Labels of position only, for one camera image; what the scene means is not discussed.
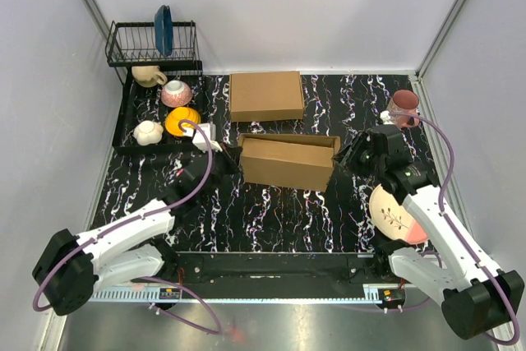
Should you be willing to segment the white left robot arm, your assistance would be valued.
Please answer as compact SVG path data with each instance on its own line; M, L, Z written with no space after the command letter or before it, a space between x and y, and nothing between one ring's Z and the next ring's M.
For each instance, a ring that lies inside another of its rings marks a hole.
M94 293L143 277L177 278L178 263L164 235L198 216L226 176L240 173L242 147L195 157L157 197L111 224L72 234L56 232L32 271L39 286L33 308L69 315Z

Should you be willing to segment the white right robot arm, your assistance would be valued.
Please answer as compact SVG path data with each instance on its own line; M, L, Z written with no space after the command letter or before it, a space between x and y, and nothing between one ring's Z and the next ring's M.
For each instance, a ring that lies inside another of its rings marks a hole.
M374 177L423 228L445 264L440 268L406 242L388 242L373 261L377 279L388 283L400 277L415 285L440 306L461 339L512 323L514 333L506 343L518 342L516 313L525 288L523 278L515 270L503 271L480 248L445 202L445 185L412 159L395 125L358 133L335 155L335 163L351 174Z

